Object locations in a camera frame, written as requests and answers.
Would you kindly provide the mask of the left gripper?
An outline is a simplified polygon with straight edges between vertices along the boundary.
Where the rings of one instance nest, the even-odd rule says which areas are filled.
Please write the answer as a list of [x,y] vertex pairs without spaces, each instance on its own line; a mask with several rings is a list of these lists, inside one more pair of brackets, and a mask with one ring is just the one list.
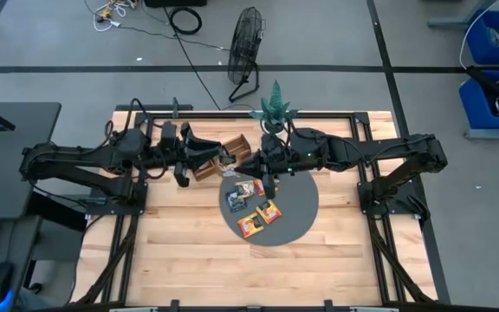
[[[160,129],[160,141],[152,148],[153,156],[156,158],[152,168],[160,168],[161,172],[157,176],[150,175],[150,179],[161,179],[169,167],[173,166],[173,177],[178,186],[188,187],[190,179],[187,177],[188,156],[186,149],[187,134],[191,131],[190,124],[185,121],[181,125],[180,139],[177,136],[177,125],[171,121],[165,121]],[[196,154],[191,158],[191,169],[213,167],[220,157],[222,148],[220,141],[205,140],[200,138],[191,139],[191,150]]]

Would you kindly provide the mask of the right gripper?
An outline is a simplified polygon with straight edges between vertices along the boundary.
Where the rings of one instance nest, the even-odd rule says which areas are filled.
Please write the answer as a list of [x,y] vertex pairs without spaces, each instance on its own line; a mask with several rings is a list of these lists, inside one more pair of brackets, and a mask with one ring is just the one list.
[[261,149],[244,159],[236,169],[238,173],[258,177],[266,198],[275,197],[276,175],[294,175],[307,170],[302,161],[293,155],[293,150],[285,147],[280,138],[270,133],[262,136]]

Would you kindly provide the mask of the wooden tea organizer box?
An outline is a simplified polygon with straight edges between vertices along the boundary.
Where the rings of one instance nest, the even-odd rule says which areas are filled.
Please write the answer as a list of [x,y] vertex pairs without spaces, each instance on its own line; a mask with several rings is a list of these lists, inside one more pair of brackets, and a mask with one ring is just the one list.
[[[251,154],[252,152],[250,144],[242,134],[238,135],[236,138],[232,140],[224,142],[222,150],[220,151],[220,156],[235,156],[237,161],[236,167],[244,159],[247,159]],[[222,177],[222,172],[218,171],[218,169],[215,166],[213,167],[209,166],[207,168],[201,168],[200,170],[192,171],[192,175],[196,179],[196,181],[207,179],[213,174]]]

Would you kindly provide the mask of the round grey woven mat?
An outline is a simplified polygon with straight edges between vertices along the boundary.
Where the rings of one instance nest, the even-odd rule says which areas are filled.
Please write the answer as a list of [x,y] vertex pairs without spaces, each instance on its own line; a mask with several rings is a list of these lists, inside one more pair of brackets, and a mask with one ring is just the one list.
[[[219,188],[220,211],[225,223],[238,237],[250,244],[272,247],[292,243],[308,232],[319,208],[318,189],[309,172],[281,175],[275,182],[275,197],[271,204],[278,208],[280,215],[269,223],[262,218],[264,210],[259,208],[267,199],[258,192],[247,197],[239,209],[230,207],[237,184],[246,181],[253,182],[254,179],[237,174],[223,179]],[[243,218],[256,218],[261,230],[245,235],[241,223]]]

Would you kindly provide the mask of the green snake plant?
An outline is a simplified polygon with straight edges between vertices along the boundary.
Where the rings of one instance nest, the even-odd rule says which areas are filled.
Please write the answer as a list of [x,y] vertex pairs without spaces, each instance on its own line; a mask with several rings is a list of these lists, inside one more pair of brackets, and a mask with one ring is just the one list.
[[257,120],[263,120],[272,126],[284,124],[287,120],[293,119],[298,109],[290,109],[290,102],[285,102],[282,98],[282,88],[278,81],[274,81],[271,88],[270,97],[261,98],[261,111],[250,111],[249,115]]

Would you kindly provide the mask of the black floor fan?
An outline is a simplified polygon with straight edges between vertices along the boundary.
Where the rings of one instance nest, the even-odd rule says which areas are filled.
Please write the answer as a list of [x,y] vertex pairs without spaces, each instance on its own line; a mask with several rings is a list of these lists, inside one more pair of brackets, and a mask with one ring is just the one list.
[[[227,67],[228,78],[236,85],[229,95],[231,103],[255,93],[260,87],[260,69],[256,58],[262,42],[262,24],[262,15],[256,7],[244,9],[238,17],[231,40]],[[250,91],[237,95],[239,89],[250,82],[252,73],[256,74],[255,86]]]

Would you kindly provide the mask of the black box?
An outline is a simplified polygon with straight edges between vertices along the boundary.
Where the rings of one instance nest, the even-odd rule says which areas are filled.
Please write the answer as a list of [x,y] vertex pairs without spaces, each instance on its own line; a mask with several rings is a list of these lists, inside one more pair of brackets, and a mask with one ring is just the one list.
[[208,3],[208,0],[144,0],[144,3],[149,8],[161,7],[201,7]]

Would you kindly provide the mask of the black desk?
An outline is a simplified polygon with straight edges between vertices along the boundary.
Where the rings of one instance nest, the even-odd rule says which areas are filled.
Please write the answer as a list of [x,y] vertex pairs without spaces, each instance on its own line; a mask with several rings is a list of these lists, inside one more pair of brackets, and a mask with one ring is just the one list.
[[26,214],[32,186],[19,172],[23,149],[51,139],[61,109],[58,102],[0,102],[0,116],[16,126],[0,132],[0,220]]

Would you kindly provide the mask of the blue storage bin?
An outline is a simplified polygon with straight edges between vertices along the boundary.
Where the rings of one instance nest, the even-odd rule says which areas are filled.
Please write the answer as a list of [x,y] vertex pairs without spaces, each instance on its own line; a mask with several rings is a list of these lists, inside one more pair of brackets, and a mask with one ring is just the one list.
[[[484,70],[492,81],[499,82],[499,70]],[[473,78],[459,88],[464,111],[473,129],[499,129],[499,100],[487,94],[484,87]]]
[[499,30],[499,10],[489,10],[471,27],[467,43],[473,60],[478,64],[499,65],[499,45],[490,31]]

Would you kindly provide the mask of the grey metal stand leg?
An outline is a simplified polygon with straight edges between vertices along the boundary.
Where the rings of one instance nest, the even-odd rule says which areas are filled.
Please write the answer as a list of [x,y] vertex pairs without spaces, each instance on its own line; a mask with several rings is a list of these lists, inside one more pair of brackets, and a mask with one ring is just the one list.
[[468,129],[463,136],[469,140],[499,140],[499,129]]

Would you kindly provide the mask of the black table frame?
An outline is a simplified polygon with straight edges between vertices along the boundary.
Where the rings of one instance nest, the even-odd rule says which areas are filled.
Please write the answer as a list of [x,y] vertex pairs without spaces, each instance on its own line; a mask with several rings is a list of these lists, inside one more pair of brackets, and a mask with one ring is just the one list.
[[[252,150],[261,128],[244,113],[188,112],[196,136],[223,142],[242,134]],[[359,210],[358,169],[312,172],[319,210],[310,230],[279,247],[253,245],[224,222],[217,175],[180,188],[171,173],[150,181],[139,218],[127,287],[128,306],[380,305],[366,217]],[[104,217],[85,236],[71,301],[79,300],[109,258],[116,217]],[[437,299],[418,220],[390,216],[399,261],[430,298]]]

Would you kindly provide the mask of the black bracket bar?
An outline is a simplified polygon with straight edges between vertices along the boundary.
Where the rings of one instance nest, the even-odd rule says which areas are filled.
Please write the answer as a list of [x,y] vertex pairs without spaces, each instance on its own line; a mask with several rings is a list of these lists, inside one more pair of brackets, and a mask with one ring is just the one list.
[[[172,104],[143,104],[143,107],[146,111],[173,111]],[[193,105],[190,104],[178,104],[176,106],[176,110],[178,111],[192,111],[194,109]],[[115,112],[126,112],[130,110],[130,105],[117,105],[114,109]]]

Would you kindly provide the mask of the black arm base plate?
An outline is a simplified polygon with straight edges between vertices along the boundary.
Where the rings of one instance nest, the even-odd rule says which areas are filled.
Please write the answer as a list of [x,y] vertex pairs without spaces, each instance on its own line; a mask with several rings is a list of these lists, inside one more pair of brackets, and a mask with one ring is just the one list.
[[412,214],[422,217],[427,212],[426,203],[417,196],[411,181],[400,186],[393,195],[383,198],[373,194],[371,182],[358,183],[357,190],[363,214]]
[[90,215],[132,216],[143,214],[146,208],[148,184],[134,182],[127,195],[106,195],[103,191],[92,188],[84,198],[86,212]]

